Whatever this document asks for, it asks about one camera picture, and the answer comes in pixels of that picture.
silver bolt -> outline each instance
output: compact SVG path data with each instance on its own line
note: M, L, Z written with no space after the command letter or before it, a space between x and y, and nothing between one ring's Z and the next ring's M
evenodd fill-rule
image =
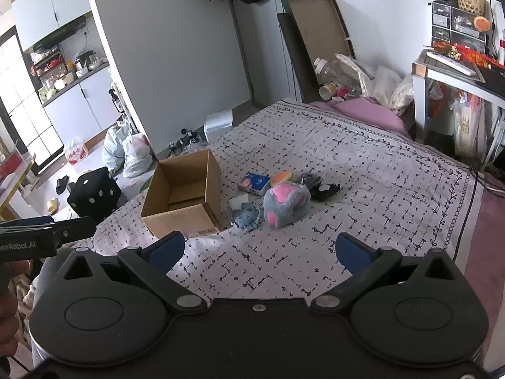
M321 295L316 298L316 305L321 308L336 308L340 305L340 299L333 295Z
M252 310L255 312L263 312L267 310L267 307L263 304L256 304L252 306Z
M183 308L194 308L201 304L201 297L196 295L183 295L177 299L177 303Z

human hand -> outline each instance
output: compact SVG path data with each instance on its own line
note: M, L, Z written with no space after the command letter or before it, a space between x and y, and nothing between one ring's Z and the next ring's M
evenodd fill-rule
M21 275L30 269L28 261L10 262L5 265L10 270L10 277ZM19 327L17 310L17 298L9 290L0 291L0 357L13 356L18 348L18 341L14 337Z

woven basket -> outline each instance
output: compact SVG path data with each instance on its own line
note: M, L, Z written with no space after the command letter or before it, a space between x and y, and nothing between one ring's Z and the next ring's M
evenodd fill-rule
M458 0L458 4L461 10L486 16L486 0Z

patterned bedspread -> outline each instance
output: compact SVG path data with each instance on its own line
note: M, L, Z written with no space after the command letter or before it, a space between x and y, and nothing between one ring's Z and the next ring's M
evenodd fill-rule
M326 203L310 203L304 219L280 230L263 224L245 234L228 226L189 239L168 275L208 299L320 295L349 277L333 248L341 232L407 255L431 247L452 256L469 250L475 219L467 219L477 216L481 186L465 167L400 136L285 100L210 148L222 172L225 224L228 201L240 194L237 182L248 171L312 171L342 190ZM139 218L144 199L140 194L128 202L79 244L103 255L151 244L154 238Z

window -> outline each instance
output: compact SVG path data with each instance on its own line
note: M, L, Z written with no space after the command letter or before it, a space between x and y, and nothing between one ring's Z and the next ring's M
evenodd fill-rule
M0 37L0 117L18 150L35 154L37 174L63 151L63 144L40 103L40 82L27 65L31 59L21 51L12 27Z

